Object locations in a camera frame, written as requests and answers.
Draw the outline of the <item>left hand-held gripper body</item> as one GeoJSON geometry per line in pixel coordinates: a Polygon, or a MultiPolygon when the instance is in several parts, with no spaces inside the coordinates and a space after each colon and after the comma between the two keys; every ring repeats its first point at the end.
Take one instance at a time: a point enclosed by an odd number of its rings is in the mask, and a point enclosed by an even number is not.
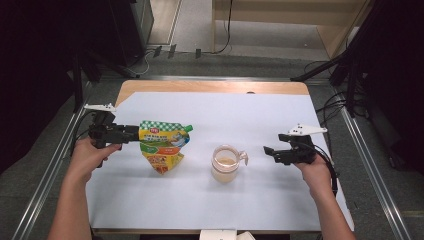
{"type": "Polygon", "coordinates": [[[93,113],[88,135],[97,149],[105,148],[108,143],[122,144],[122,128],[114,123],[116,108],[111,104],[86,104],[85,109],[93,113]]]}

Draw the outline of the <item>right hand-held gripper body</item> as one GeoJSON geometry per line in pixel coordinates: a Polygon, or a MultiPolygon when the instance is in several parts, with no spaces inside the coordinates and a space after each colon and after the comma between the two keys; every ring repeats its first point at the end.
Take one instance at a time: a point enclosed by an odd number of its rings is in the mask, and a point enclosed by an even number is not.
{"type": "Polygon", "coordinates": [[[316,155],[316,149],[313,144],[311,136],[313,134],[326,133],[327,129],[323,127],[309,126],[304,124],[297,124],[287,133],[278,135],[282,142],[289,143],[291,150],[294,153],[295,163],[311,164],[316,155]]]}

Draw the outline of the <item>yellow green spouted pouch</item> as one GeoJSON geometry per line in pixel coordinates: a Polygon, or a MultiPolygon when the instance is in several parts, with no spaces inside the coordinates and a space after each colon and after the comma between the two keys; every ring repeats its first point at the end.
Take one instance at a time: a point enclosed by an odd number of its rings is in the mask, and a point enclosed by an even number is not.
{"type": "Polygon", "coordinates": [[[191,125],[144,120],[138,132],[141,154],[156,172],[163,175],[184,158],[181,148],[190,141],[192,130],[191,125]]]}

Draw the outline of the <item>clear plastic measuring cup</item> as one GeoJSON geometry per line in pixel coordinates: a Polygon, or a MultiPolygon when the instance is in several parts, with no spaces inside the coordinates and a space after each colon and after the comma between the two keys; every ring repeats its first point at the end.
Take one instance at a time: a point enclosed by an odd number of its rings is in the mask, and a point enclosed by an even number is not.
{"type": "Polygon", "coordinates": [[[245,151],[238,151],[231,145],[218,146],[211,159],[211,174],[220,183],[229,183],[237,176],[240,163],[248,165],[248,154],[245,151]]]}

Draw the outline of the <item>person's right hand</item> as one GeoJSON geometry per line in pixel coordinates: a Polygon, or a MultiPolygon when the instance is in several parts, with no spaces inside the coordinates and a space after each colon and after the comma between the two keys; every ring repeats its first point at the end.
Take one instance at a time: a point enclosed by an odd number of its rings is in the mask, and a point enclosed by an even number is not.
{"type": "Polygon", "coordinates": [[[315,155],[311,164],[297,163],[296,167],[301,171],[314,200],[323,200],[333,195],[331,175],[322,157],[315,155]]]}

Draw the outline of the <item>person's left hand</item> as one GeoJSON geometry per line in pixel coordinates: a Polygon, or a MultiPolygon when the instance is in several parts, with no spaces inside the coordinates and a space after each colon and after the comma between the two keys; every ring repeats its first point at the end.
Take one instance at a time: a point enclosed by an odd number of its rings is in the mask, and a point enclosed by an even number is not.
{"type": "Polygon", "coordinates": [[[75,143],[65,179],[73,183],[87,183],[92,172],[121,148],[121,144],[110,144],[98,149],[94,146],[94,140],[89,137],[78,140],[75,143]]]}

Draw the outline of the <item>black metal stand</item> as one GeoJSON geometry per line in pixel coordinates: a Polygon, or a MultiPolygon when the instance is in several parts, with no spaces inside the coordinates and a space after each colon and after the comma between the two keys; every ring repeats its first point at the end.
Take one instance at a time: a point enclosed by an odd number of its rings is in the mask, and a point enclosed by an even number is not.
{"type": "Polygon", "coordinates": [[[112,61],[102,57],[100,54],[96,53],[91,49],[78,50],[72,57],[72,79],[74,86],[74,109],[73,112],[76,113],[83,104],[83,84],[82,84],[82,73],[88,77],[89,82],[99,82],[100,81],[100,72],[96,66],[96,63],[100,62],[107,68],[116,72],[124,78],[131,78],[131,75],[128,71],[124,70],[122,67],[114,64],[112,61]]]}

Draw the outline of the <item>white paper sheet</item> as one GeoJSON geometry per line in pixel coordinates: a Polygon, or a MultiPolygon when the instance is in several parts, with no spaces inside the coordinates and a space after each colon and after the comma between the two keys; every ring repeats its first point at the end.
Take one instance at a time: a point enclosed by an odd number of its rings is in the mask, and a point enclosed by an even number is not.
{"type": "Polygon", "coordinates": [[[87,185],[90,222],[107,231],[238,229],[319,230],[315,204],[295,166],[275,163],[263,147],[286,148],[278,135],[318,123],[307,95],[139,92],[119,104],[116,121],[191,125],[182,161],[161,175],[129,143],[95,170],[87,185]],[[236,178],[220,183],[211,159],[220,145],[248,154],[236,178]]]}

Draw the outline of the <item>black cabinet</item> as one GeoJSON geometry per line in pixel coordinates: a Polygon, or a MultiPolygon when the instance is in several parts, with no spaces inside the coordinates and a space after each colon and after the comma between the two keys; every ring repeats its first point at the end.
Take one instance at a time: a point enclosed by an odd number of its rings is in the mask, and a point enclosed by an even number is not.
{"type": "Polygon", "coordinates": [[[117,30],[120,65],[131,66],[147,51],[154,16],[150,0],[110,0],[117,30]]]}

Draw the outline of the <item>black tripod stand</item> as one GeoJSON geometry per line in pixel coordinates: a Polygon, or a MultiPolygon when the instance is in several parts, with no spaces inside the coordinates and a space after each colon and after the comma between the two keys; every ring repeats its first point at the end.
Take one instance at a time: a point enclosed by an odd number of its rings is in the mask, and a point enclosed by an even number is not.
{"type": "Polygon", "coordinates": [[[347,49],[344,50],[334,60],[315,67],[314,69],[291,78],[292,82],[305,82],[313,76],[336,66],[334,72],[329,78],[332,86],[339,86],[345,78],[348,78],[348,87],[346,95],[346,108],[351,117],[354,117],[354,95],[357,80],[360,74],[360,59],[366,53],[366,48],[369,46],[369,41],[372,39],[376,24],[379,20],[381,10],[384,8],[385,0],[374,0],[370,12],[365,18],[358,32],[353,37],[347,49]]]}

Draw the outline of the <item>light wooden shelf unit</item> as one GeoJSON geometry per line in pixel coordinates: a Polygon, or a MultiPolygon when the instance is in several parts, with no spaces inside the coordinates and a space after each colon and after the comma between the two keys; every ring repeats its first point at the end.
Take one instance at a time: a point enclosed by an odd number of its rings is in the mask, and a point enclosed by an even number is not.
{"type": "Polygon", "coordinates": [[[216,20],[316,25],[327,55],[334,58],[371,0],[211,0],[216,20]]]}

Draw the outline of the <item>metal floor rail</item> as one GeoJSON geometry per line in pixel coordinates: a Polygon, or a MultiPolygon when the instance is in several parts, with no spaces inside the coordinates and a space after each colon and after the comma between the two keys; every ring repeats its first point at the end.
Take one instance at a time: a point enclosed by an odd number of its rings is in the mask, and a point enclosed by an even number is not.
{"type": "Polygon", "coordinates": [[[347,110],[341,112],[345,124],[349,130],[352,140],[356,146],[360,159],[364,165],[365,171],[369,177],[371,185],[376,192],[382,210],[390,225],[396,240],[412,240],[409,229],[406,226],[402,214],[394,201],[383,177],[374,161],[373,155],[362,135],[357,121],[347,110]]]}
{"type": "MultiPolygon", "coordinates": [[[[181,80],[181,81],[231,81],[231,82],[293,82],[290,78],[281,77],[231,77],[231,76],[162,76],[162,75],[147,75],[139,78],[128,77],[103,77],[103,81],[127,81],[127,80],[181,80]]],[[[307,79],[304,83],[307,84],[326,84],[329,79],[312,78],[307,79]]]]}
{"type": "Polygon", "coordinates": [[[49,160],[46,170],[41,177],[41,180],[25,208],[22,218],[11,240],[28,240],[33,226],[37,221],[37,218],[59,173],[63,159],[69,155],[69,147],[73,139],[73,133],[77,129],[77,123],[85,113],[83,105],[90,99],[92,89],[93,85],[90,83],[86,83],[83,87],[82,103],[72,114],[64,133],[62,134],[61,139],[49,160]]]}

